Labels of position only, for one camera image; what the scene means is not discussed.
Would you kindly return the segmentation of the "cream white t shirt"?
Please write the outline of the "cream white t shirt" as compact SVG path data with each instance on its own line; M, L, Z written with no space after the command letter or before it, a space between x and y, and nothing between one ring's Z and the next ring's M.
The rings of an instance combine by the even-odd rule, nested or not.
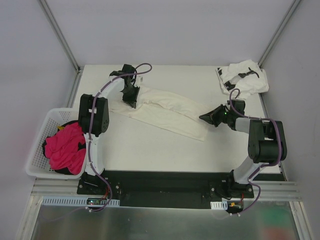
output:
M208 127L199 116L209 112L209 107L169 91L142 85L135 108L117 96L109 102L109 110L202 142L208 134Z

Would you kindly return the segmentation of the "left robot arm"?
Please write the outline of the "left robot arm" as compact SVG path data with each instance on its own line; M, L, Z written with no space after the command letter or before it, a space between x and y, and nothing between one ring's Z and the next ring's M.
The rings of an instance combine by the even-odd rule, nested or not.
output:
M92 178L88 188L99 195L105 191L106 183L100 179L105 170L100 137L110 124L109 100L112 94L121 93L122 102L132 109L137 107L140 87L136 84L138 68L124 64L122 69L114 70L107 78L107 82L96 94L83 94L79 101L78 124L84 134L86 144L84 172Z

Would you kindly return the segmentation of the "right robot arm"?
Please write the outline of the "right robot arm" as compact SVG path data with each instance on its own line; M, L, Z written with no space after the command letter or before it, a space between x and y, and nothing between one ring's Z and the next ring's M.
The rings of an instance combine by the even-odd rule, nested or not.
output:
M278 165L287 156L283 123L270 119L245 116L244 100L232 99L199 116L200 120L218 127L226 124L231 130L248 134L248 156L213 188L216 196L230 200L253 194L251 181L267 167Z

